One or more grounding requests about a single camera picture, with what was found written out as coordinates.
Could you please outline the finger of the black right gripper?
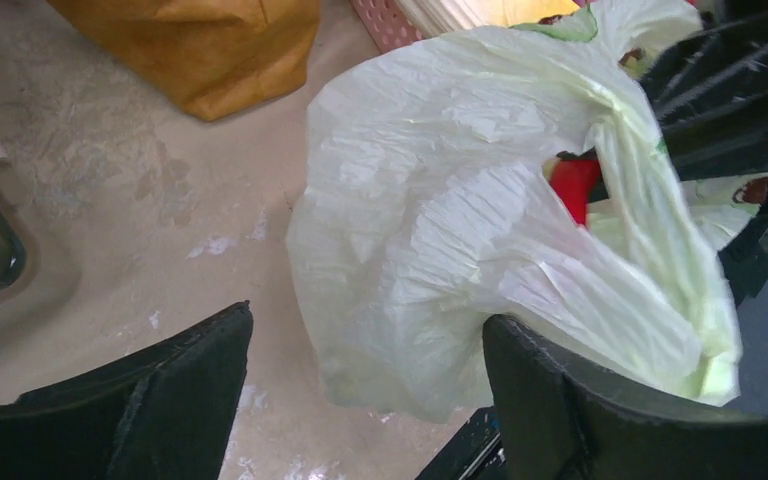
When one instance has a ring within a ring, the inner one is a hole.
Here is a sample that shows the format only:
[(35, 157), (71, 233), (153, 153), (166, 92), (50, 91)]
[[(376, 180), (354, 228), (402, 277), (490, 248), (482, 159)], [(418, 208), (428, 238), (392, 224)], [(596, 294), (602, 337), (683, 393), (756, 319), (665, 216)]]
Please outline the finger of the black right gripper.
[(768, 6), (701, 18), (640, 80), (671, 162), (683, 181), (768, 173)]

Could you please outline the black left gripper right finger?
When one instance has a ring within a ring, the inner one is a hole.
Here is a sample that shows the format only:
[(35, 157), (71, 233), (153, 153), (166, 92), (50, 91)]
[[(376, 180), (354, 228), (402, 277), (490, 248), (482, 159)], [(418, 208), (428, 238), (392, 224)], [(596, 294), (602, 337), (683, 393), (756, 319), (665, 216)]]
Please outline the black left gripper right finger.
[(510, 316), (482, 340), (511, 479), (768, 479), (768, 416), (638, 383)]

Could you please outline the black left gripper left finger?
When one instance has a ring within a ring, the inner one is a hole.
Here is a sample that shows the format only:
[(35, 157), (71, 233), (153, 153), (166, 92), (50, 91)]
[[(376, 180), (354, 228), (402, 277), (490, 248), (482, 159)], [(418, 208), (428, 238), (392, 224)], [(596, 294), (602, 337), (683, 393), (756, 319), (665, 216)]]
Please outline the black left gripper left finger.
[(215, 479), (247, 373), (238, 302), (177, 335), (0, 405), (0, 479)]

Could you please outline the toy red chili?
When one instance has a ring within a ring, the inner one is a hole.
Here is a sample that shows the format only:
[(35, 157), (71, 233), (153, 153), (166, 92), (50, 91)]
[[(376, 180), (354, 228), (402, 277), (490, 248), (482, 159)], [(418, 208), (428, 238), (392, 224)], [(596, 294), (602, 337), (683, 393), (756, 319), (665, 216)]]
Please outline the toy red chili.
[(561, 152), (548, 167), (548, 183), (576, 224), (587, 227), (590, 194), (602, 180), (598, 157)]

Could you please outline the green plastic grocery bag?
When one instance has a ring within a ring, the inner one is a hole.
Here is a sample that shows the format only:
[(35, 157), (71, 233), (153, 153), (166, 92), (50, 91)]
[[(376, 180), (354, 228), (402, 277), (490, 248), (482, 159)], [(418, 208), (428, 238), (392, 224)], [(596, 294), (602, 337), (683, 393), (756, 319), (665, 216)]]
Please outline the green plastic grocery bag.
[[(332, 403), (437, 423), (491, 405), (494, 314), (658, 390), (738, 396), (717, 254), (751, 210), (690, 194), (620, 65), (701, 27), (685, 1), (598, 1), (401, 47), (321, 89), (286, 245)], [(587, 227), (548, 183), (561, 152), (598, 157)]]

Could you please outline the brown paper tote bag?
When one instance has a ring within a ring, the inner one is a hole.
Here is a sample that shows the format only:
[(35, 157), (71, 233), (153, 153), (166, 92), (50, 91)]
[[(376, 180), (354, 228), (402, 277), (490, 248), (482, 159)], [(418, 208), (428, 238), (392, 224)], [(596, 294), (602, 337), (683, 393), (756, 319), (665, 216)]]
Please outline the brown paper tote bag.
[(77, 31), (203, 121), (303, 86), (315, 0), (59, 0)]

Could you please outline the toy napa cabbage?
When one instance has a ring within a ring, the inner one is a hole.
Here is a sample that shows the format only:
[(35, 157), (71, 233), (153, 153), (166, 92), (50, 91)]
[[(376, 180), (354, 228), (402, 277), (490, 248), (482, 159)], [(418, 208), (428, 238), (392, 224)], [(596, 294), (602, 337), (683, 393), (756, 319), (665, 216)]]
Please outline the toy napa cabbage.
[(396, 0), (395, 4), (426, 38), (481, 26), (538, 23), (580, 8), (572, 0)]

